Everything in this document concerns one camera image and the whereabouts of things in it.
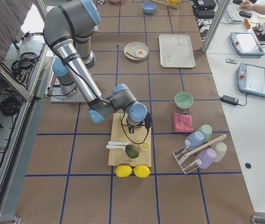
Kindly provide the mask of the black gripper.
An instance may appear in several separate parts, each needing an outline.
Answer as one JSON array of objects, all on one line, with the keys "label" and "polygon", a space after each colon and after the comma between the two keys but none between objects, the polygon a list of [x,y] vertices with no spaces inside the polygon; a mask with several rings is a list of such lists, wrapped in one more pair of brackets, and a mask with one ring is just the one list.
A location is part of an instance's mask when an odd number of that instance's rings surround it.
[{"label": "black gripper", "polygon": [[144,120],[142,120],[136,126],[129,124],[128,120],[127,120],[127,127],[128,127],[128,131],[130,134],[134,133],[135,128],[145,127],[145,129],[147,129],[147,131],[148,131],[152,127],[152,115],[151,115],[151,113],[148,112],[147,115],[145,116]]}]

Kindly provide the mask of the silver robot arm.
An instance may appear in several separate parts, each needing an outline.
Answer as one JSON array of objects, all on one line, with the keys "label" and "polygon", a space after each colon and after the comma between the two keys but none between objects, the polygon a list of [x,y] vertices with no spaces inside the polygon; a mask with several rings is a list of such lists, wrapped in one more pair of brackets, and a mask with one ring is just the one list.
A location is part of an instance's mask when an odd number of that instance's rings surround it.
[{"label": "silver robot arm", "polygon": [[100,123],[122,109],[127,114],[129,133],[134,133],[136,126],[150,128],[152,119],[147,119],[146,106],[136,99],[127,85],[117,85],[112,95],[104,98],[91,77],[89,68],[96,62],[91,51],[91,36],[99,24],[100,15],[91,0],[72,0],[47,13],[43,36],[87,102],[88,114],[94,123]]}]

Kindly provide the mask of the person forearm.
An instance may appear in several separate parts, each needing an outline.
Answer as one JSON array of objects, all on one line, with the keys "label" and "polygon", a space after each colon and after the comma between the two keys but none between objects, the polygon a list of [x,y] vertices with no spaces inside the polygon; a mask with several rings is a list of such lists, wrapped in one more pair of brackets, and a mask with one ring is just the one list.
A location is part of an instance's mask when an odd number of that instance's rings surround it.
[{"label": "person forearm", "polygon": [[239,7],[241,10],[254,11],[258,14],[265,15],[265,4],[256,4],[249,0],[245,0],[239,5]]}]

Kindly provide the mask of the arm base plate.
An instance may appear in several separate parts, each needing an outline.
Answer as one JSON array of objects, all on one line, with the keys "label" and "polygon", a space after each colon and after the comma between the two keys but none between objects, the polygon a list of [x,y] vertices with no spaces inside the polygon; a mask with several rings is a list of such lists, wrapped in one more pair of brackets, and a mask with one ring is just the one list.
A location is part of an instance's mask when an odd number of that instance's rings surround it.
[{"label": "arm base plate", "polygon": [[52,90],[52,93],[50,93],[51,103],[86,103],[75,83],[64,86],[56,78],[55,84],[50,86],[50,90]]},{"label": "arm base plate", "polygon": [[96,25],[96,26],[94,27],[94,32],[98,32],[98,30],[99,30],[99,26]]}]

